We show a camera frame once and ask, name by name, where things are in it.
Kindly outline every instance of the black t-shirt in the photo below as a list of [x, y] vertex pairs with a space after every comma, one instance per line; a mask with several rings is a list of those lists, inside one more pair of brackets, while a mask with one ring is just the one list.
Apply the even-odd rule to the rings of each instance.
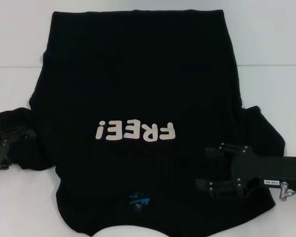
[[241, 109], [222, 11], [55, 12], [31, 110], [0, 115], [37, 141], [11, 145], [22, 168], [53, 165], [59, 211], [90, 236], [116, 225], [202, 237], [274, 206], [268, 189], [213, 200], [196, 178], [224, 179], [206, 147], [250, 145], [282, 155], [258, 107]]

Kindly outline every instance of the white table surface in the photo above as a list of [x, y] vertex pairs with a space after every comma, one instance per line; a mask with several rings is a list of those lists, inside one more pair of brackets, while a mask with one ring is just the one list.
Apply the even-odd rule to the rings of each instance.
[[[0, 112], [28, 107], [41, 71], [53, 11], [113, 10], [225, 11], [238, 64], [245, 108], [262, 113], [296, 156], [296, 0], [0, 0]], [[54, 168], [36, 172], [18, 166], [0, 171], [0, 237], [79, 237], [62, 220]], [[296, 196], [216, 237], [296, 235]], [[153, 230], [125, 226], [96, 237], [158, 237]]]

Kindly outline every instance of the robotic arm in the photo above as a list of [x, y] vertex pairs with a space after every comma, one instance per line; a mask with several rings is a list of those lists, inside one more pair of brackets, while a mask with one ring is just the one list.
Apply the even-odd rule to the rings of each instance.
[[279, 188], [282, 201], [296, 194], [296, 157], [263, 157], [249, 146], [224, 143], [216, 150], [206, 149], [205, 155], [210, 159], [231, 159], [229, 180], [195, 179], [198, 190], [209, 191], [212, 198], [245, 198], [258, 187]]

